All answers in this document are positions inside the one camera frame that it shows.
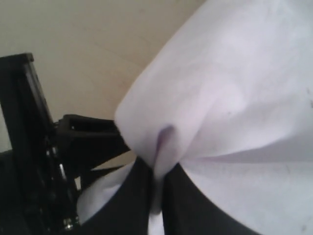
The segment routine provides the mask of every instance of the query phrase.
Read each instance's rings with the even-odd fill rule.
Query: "beige wall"
[[[30,51],[54,120],[113,118],[135,78],[204,0],[0,0],[0,56]],[[7,148],[0,118],[0,152]]]

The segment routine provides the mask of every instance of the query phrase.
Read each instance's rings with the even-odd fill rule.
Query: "white sheet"
[[[313,234],[312,30],[310,0],[208,0],[118,107],[126,143],[263,235]]]

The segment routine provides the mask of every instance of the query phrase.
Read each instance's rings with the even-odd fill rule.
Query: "white cloth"
[[[117,126],[157,180],[181,163],[260,234],[313,234],[312,44],[311,0],[209,0],[135,81]]]

